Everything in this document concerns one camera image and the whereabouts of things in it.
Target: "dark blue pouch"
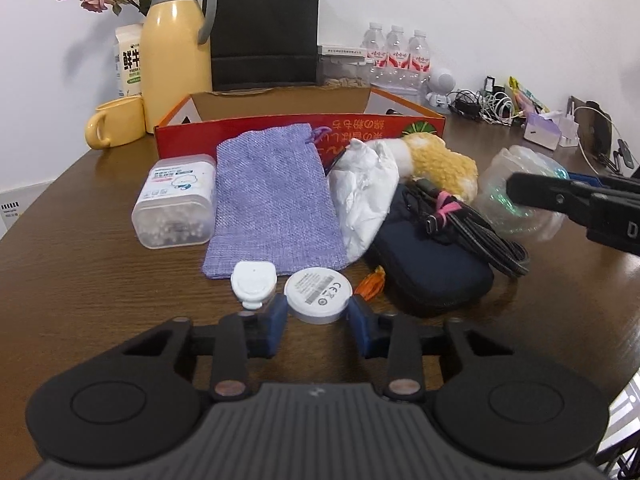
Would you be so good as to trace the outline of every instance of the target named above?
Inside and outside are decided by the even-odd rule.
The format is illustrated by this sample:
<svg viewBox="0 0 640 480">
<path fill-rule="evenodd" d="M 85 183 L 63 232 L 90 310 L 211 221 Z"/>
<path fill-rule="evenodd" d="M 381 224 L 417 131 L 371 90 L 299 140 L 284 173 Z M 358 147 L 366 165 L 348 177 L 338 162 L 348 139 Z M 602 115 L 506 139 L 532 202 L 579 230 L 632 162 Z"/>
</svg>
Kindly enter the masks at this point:
<svg viewBox="0 0 640 480">
<path fill-rule="evenodd" d="M 488 263 L 447 237 L 430 237 L 407 208 L 398 186 L 367 258 L 382 265 L 399 307 L 416 316 L 437 316 L 477 300 L 491 290 L 494 273 Z"/>
</svg>

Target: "yellow mug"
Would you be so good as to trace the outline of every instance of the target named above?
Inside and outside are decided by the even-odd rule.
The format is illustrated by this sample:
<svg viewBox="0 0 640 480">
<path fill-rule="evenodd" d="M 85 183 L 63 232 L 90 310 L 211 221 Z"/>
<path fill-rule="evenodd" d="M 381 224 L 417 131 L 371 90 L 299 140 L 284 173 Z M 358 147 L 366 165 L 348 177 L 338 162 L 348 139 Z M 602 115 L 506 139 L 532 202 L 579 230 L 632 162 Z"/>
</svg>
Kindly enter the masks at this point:
<svg viewBox="0 0 640 480">
<path fill-rule="evenodd" d="M 128 144 L 146 134 L 140 95 L 109 101 L 95 111 L 84 128 L 84 140 L 94 150 Z"/>
</svg>

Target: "brown tabletop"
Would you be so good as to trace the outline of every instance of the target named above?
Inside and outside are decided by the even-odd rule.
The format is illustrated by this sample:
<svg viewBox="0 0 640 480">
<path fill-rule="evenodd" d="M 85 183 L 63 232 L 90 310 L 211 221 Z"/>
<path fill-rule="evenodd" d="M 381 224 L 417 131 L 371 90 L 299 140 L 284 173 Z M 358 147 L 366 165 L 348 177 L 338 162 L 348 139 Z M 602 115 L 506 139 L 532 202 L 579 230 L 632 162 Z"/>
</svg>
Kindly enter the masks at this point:
<svg viewBox="0 0 640 480">
<path fill-rule="evenodd" d="M 522 143 L 522 134 L 453 117 L 445 140 L 482 171 L 502 147 Z M 574 148 L 559 148 L 555 157 L 586 170 Z M 24 409 L 46 379 L 174 316 L 208 324 L 239 309 L 228 280 L 200 272 L 206 246 L 150 251 L 137 242 L 130 213 L 156 158 L 152 137 L 87 153 L 0 240 L 4 480 L 21 478 L 38 462 Z M 640 259 L 588 241 L 568 220 L 552 241 L 527 248 L 528 276 L 511 283 L 498 275 L 478 304 L 449 315 L 569 366 L 613 399 L 640 365 Z M 357 262 L 345 275 L 356 285 L 368 272 Z M 384 296 L 373 303 L 391 308 Z M 428 387 L 437 388 L 436 361 L 425 362 Z M 312 326 L 291 318 L 276 358 L 252 364 L 256 380 L 290 382 L 379 384 L 383 371 L 383 360 L 357 357 L 344 322 Z M 206 364 L 198 382 L 206 384 Z"/>
</svg>

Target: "ribbed gray panel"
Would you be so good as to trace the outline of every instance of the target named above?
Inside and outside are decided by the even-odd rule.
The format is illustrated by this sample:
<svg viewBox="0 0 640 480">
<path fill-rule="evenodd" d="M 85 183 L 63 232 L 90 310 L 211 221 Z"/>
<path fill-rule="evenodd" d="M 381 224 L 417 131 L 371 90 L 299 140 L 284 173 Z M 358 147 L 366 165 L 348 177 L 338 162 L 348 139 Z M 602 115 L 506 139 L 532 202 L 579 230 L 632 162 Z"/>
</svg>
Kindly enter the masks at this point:
<svg viewBox="0 0 640 480">
<path fill-rule="evenodd" d="M 370 384 L 264 384 L 217 404 L 171 453 L 118 470 L 44 462 L 28 480 L 589 480 L 581 464 L 553 472 L 485 465 L 444 442 L 424 413 L 380 399 Z"/>
</svg>

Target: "white logo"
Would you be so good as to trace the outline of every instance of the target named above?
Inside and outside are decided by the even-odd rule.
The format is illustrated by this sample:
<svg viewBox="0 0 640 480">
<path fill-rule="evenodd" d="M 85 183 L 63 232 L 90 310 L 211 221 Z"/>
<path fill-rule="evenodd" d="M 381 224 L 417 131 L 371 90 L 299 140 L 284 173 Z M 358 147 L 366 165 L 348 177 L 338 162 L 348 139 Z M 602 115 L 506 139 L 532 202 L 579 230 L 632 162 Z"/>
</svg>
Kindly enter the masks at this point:
<svg viewBox="0 0 640 480">
<path fill-rule="evenodd" d="M 629 226 L 626 228 L 626 235 L 629 238 L 638 238 L 638 224 L 630 221 Z"/>
<path fill-rule="evenodd" d="M 313 390 L 309 390 L 309 395 L 314 396 L 316 399 L 325 393 L 324 388 L 314 388 Z"/>
</svg>

